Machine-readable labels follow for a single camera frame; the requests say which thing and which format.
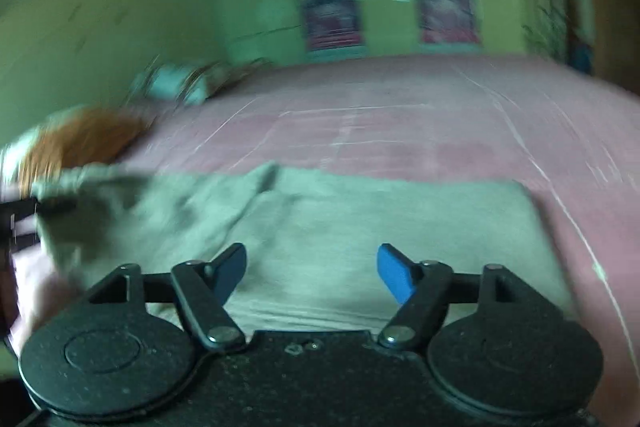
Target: cloth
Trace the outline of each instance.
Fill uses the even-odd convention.
[[[226,309],[249,335],[379,331],[398,309],[376,272],[382,243],[462,273],[504,264],[574,315],[535,205],[515,182],[418,184],[275,164],[242,176],[89,166],[34,188],[39,198],[78,197],[75,211],[41,216],[37,226],[56,268],[83,287],[120,264],[167,272],[244,243],[247,273]],[[472,309],[457,305],[448,320]],[[154,313],[175,321],[171,309]]]

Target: pink bedsheet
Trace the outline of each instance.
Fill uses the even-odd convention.
[[[388,57],[274,70],[160,112],[125,158],[158,171],[268,160],[425,182],[514,178],[548,219],[606,374],[592,409],[640,419],[640,101],[553,63]],[[18,261],[18,277],[28,272]]]

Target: screw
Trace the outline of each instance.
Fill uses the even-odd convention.
[[[317,351],[321,349],[322,342],[320,341],[306,341],[302,346],[308,351]]]
[[[409,326],[388,326],[382,330],[382,337],[389,344],[404,344],[415,337],[415,331]]]
[[[215,344],[232,344],[240,338],[240,331],[231,326],[218,326],[207,331],[207,336]]]

